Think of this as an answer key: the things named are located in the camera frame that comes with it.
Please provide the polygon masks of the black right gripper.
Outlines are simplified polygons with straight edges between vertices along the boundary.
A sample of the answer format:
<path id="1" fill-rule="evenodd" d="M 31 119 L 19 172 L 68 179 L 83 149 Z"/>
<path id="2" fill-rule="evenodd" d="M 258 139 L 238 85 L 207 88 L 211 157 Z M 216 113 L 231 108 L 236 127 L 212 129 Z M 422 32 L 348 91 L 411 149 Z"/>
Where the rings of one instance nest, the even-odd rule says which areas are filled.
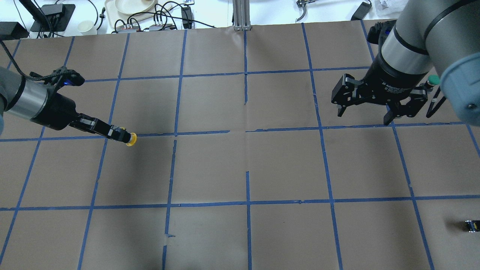
<path id="1" fill-rule="evenodd" d="M 343 74 L 331 92 L 331 103 L 337 106 L 338 117 L 342 117 L 349 106 L 386 105 L 383 125 L 388 126 L 395 118 L 416 116 L 427 103 L 426 89 L 420 83 L 425 75 L 395 71 L 377 57 L 362 79 Z"/>

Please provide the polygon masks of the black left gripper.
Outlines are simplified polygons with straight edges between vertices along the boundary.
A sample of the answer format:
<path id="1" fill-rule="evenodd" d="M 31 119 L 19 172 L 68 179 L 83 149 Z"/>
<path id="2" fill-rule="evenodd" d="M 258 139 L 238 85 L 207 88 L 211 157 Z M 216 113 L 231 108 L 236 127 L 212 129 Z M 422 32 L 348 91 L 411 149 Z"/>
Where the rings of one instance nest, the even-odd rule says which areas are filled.
<path id="1" fill-rule="evenodd" d="M 43 108 L 31 122 L 60 131 L 68 125 L 78 130 L 97 134 L 108 140 L 113 140 L 113 130 L 104 121 L 77 112 L 77 106 L 72 99 L 58 93 L 62 84 L 43 84 L 47 90 L 47 99 Z"/>

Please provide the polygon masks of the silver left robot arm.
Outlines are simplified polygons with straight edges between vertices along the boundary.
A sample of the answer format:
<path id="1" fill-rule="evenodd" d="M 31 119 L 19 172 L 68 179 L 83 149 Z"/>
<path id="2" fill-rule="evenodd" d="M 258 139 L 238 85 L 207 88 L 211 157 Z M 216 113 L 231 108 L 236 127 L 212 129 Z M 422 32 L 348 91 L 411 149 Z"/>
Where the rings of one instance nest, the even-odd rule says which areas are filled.
<path id="1" fill-rule="evenodd" d="M 0 77 L 1 115 L 10 113 L 57 131 L 70 126 L 123 143 L 131 139 L 125 129 L 77 112 L 75 102 L 58 93 L 64 86 L 79 87 L 85 82 L 75 70 L 62 66 L 48 76 L 41 76 L 34 72 L 19 74 L 2 67 Z"/>

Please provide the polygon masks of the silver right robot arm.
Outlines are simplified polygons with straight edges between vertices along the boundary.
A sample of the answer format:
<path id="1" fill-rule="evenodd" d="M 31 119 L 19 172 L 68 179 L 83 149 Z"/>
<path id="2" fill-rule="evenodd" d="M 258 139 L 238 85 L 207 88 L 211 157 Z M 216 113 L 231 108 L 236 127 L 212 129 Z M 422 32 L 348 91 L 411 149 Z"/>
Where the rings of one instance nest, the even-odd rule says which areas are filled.
<path id="1" fill-rule="evenodd" d="M 388 106 L 384 125 L 415 117 L 435 86 L 463 123 L 479 126 L 479 1 L 410 0 L 397 20 L 375 24 L 378 53 L 365 77 L 345 73 L 331 93 L 341 117 L 363 103 Z"/>

